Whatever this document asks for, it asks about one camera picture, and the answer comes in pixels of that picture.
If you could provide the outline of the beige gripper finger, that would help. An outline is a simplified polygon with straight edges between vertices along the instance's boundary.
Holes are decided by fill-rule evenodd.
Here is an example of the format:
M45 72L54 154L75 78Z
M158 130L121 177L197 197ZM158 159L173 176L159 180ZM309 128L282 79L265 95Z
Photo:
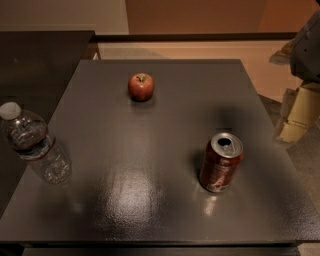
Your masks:
M303 82L296 90L287 89L282 100L274 139L295 143L320 117L320 84Z

